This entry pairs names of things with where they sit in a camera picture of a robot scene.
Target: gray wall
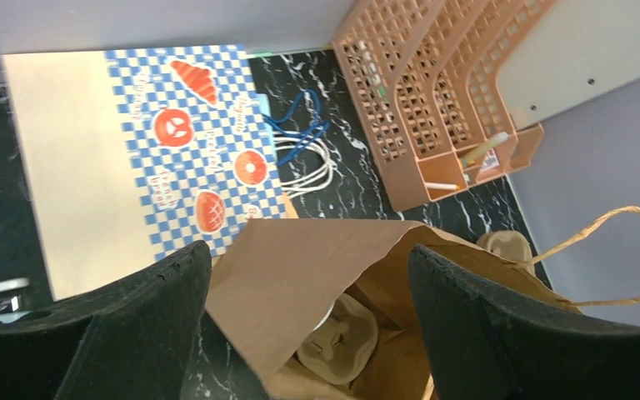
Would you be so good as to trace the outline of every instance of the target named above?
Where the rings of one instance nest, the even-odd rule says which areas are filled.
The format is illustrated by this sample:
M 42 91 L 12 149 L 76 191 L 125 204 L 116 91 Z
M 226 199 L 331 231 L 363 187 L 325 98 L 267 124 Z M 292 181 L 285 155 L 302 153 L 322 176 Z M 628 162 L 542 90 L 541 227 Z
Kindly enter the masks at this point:
M 533 166 L 512 176 L 540 251 L 606 211 L 640 206 L 640 81 L 544 123 Z M 640 217 L 605 223 L 546 261 L 554 289 L 572 300 L 640 296 Z M 589 315 L 640 324 L 640 305 L 586 307 Z
M 0 0 L 0 54 L 219 43 L 241 43 L 250 53 L 319 48 L 354 3 Z

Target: brown paper bag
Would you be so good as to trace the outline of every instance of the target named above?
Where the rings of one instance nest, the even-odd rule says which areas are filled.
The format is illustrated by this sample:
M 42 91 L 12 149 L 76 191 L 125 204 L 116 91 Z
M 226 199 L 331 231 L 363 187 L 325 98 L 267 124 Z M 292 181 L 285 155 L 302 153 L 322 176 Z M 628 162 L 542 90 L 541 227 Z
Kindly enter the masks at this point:
M 532 261 L 582 240 L 612 215 L 640 213 L 625 208 Z M 434 398 L 433 381 L 407 276 L 416 244 L 512 290 L 578 312 L 523 266 L 450 233 L 420 222 L 330 219 L 251 221 L 213 270 L 207 310 L 274 397 L 428 400 Z M 334 387 L 293 354 L 343 292 L 374 313 L 380 336 L 359 377 L 348 387 Z

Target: red food illustration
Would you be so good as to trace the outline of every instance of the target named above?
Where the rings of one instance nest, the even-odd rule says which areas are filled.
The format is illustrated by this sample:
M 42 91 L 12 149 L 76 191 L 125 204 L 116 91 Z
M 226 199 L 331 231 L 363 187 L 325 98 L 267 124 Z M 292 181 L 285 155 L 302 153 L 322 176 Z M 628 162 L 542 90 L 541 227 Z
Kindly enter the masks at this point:
M 210 75 L 209 68 L 195 67 L 180 60 L 170 63 L 182 82 L 210 105 L 217 105 L 217 87 Z
M 153 130 L 163 146 L 179 147 L 193 140 L 190 114 L 177 108 L 164 108 L 153 119 Z
M 195 202 L 197 225 L 203 233 L 215 233 L 222 227 L 225 219 L 224 201 L 215 192 L 202 190 Z
M 266 180 L 268 165 L 260 152 L 247 150 L 234 160 L 234 173 L 239 182 L 248 186 L 257 186 Z

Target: black marble surface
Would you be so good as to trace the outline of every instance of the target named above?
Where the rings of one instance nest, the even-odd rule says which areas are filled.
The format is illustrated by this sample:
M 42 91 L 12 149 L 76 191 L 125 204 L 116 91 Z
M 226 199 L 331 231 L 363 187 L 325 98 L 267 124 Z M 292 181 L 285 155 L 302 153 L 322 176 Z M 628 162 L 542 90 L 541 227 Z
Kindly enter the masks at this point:
M 517 230 L 528 237 L 505 179 L 406 212 L 392 211 L 331 52 L 260 58 L 251 64 L 257 90 L 269 96 L 275 117 L 290 108 L 299 91 L 311 88 L 320 95 L 321 118 L 330 122 L 325 138 L 337 164 L 337 174 L 327 189 L 293 199 L 301 218 L 410 219 L 470 241 L 485 232 L 504 229 Z M 309 99 L 301 104 L 284 128 L 297 131 L 308 126 L 312 119 L 309 110 L 314 107 Z M 319 159 L 305 152 L 281 168 L 282 179 L 295 178 L 318 163 Z M 537 274 L 545 279 L 540 266 Z M 8 101 L 0 89 L 0 281 L 21 277 L 31 282 L 23 292 L 26 309 L 40 308 L 52 301 Z M 201 321 L 182 398 L 268 398 L 209 316 Z

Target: black object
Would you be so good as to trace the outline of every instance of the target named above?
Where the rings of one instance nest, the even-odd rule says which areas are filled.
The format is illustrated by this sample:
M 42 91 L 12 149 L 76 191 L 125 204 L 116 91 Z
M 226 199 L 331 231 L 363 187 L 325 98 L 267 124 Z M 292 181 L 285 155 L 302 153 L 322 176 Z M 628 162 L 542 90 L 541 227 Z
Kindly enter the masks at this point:
M 0 399 L 179 398 L 212 262 L 195 242 L 119 281 L 0 323 Z
M 440 400 L 640 399 L 640 327 L 533 300 L 422 246 L 408 279 Z

